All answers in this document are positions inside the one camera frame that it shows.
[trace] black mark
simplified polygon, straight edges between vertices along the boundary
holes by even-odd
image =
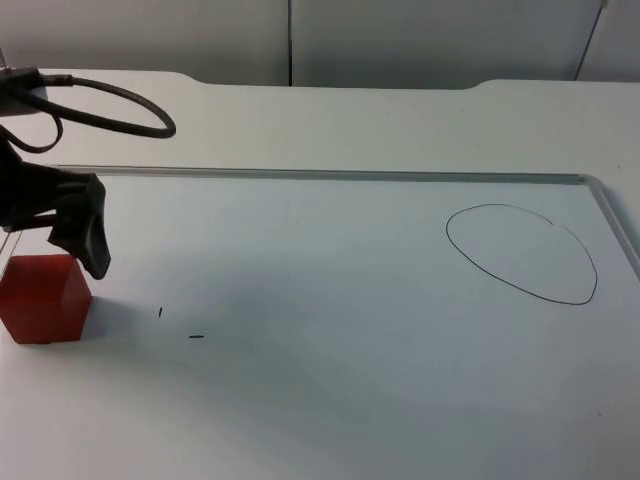
[[[589,258],[589,262],[591,263],[591,268],[593,268],[593,273],[595,274],[595,282],[593,283],[593,290],[591,291],[591,295],[589,296],[589,298],[587,300],[585,300],[584,302],[564,302],[562,300],[554,300],[553,298],[547,298],[547,297],[543,297],[542,295],[538,295],[535,294],[533,292],[530,292],[529,290],[526,290],[522,287],[519,287],[518,285],[515,285],[514,283],[508,282],[503,278],[500,278],[497,275],[494,275],[493,273],[491,273],[490,271],[488,271],[487,269],[481,267],[479,264],[477,264],[476,262],[474,262],[471,257],[469,257],[469,255],[467,255],[466,253],[464,253],[453,241],[453,239],[451,238],[451,235],[449,233],[449,224],[451,223],[451,220],[453,220],[456,215],[459,215],[461,213],[464,212],[468,212],[469,210],[474,210],[476,208],[480,208],[480,207],[511,207],[511,208],[516,208],[518,210],[522,210],[523,212],[527,212],[527,213],[532,213],[533,215],[536,215],[537,217],[542,218],[543,220],[545,220],[546,222],[549,223],[549,225],[553,225],[553,222],[551,220],[549,220],[547,217],[545,217],[544,215],[540,215],[537,212],[534,212],[532,210],[529,210],[527,208],[522,208],[522,207],[517,207],[515,205],[509,205],[508,203],[483,203],[482,205],[475,205],[473,207],[469,207],[469,208],[464,208],[462,210],[457,211],[456,213],[454,213],[453,215],[451,215],[449,217],[449,220],[447,220],[447,224],[445,226],[445,232],[447,234],[447,238],[449,239],[449,243],[451,243],[451,245],[453,245],[455,247],[456,250],[458,250],[458,252],[460,252],[462,254],[462,256],[464,258],[466,258],[467,260],[469,260],[473,265],[475,265],[477,268],[479,268],[480,270],[482,270],[484,273],[486,273],[487,275],[495,278],[496,280],[501,281],[502,283],[506,283],[507,285],[516,288],[518,290],[520,290],[521,292],[524,293],[528,293],[529,295],[539,298],[540,300],[546,300],[547,302],[551,302],[551,303],[559,303],[560,305],[586,305],[587,303],[589,303],[592,299],[593,299],[593,295],[596,293],[596,288],[598,286],[598,271],[596,270],[596,266],[593,263],[593,259],[591,258],[591,254],[589,253],[589,250],[587,250],[587,247],[584,246],[584,243],[582,243],[582,240],[580,240],[578,238],[578,236],[573,233],[571,230],[569,230],[567,227],[565,226],[560,226],[561,228],[564,228],[567,232],[569,232],[571,234],[571,236],[573,236],[573,238],[575,238],[578,243],[580,244],[580,246],[582,247],[582,249],[584,250],[584,253],[587,254],[587,257]]]

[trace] whiteboard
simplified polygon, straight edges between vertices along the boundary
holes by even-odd
[[[640,283],[589,187],[102,179],[83,341],[0,336],[3,477],[638,478]]]

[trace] black cable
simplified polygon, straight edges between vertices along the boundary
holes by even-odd
[[[16,135],[14,133],[12,133],[9,129],[7,129],[3,125],[0,125],[0,138],[7,139],[9,142],[13,143],[16,147],[18,147],[21,150],[24,150],[25,152],[29,152],[29,153],[44,153],[44,152],[48,152],[49,150],[51,150],[53,147],[55,147],[58,144],[58,142],[62,138],[62,134],[63,134],[63,131],[64,131],[64,129],[62,127],[62,121],[60,120],[60,118],[56,117],[55,115],[51,115],[51,118],[53,118],[53,121],[56,123],[57,132],[56,132],[55,140],[53,142],[51,142],[49,145],[44,145],[42,147],[36,147],[34,145],[29,145],[28,143],[25,143],[24,141],[22,141],[18,137],[16,137]]]
[[[130,92],[129,90],[125,90],[124,88],[116,87],[114,85],[109,85],[107,83],[98,82],[95,80],[89,80],[84,78],[74,78],[71,75],[42,75],[41,78],[44,83],[44,86],[57,87],[57,86],[77,85],[77,86],[92,88],[95,90],[100,90],[100,91],[124,98],[126,100],[129,100],[133,103],[140,105],[141,107],[153,113],[164,124],[164,127],[163,128],[147,127],[144,125],[137,125],[134,123],[123,122],[121,120],[114,120],[111,118],[102,117],[92,113],[75,110],[73,108],[64,107],[57,103],[53,103],[48,100],[42,99],[30,93],[28,90],[24,88],[13,85],[11,82],[0,82],[0,92],[4,93],[7,96],[12,97],[14,100],[17,100],[25,105],[33,107],[42,112],[48,113],[49,115],[52,115],[54,118],[59,117],[65,120],[70,120],[72,122],[81,123],[81,124],[89,125],[92,127],[111,130],[114,132],[127,133],[130,135],[152,137],[152,138],[169,138],[175,135],[176,133],[175,123],[164,110],[162,110],[159,106],[157,106],[155,103],[151,102],[150,100],[147,100],[146,98],[136,93]],[[2,134],[7,136],[7,132],[8,130],[5,129],[4,131],[2,131]],[[13,134],[11,134],[10,132],[8,133],[9,135],[11,135],[11,137],[7,136],[7,138],[9,138],[17,146],[20,146],[20,148],[22,148],[22,146],[27,146],[31,150],[37,150],[38,148],[41,148],[41,147],[32,147],[32,146],[26,145],[24,144],[24,142],[17,139]]]

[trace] red block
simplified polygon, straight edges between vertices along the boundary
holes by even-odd
[[[0,281],[0,318],[16,343],[80,340],[91,292],[71,255],[15,256]]]

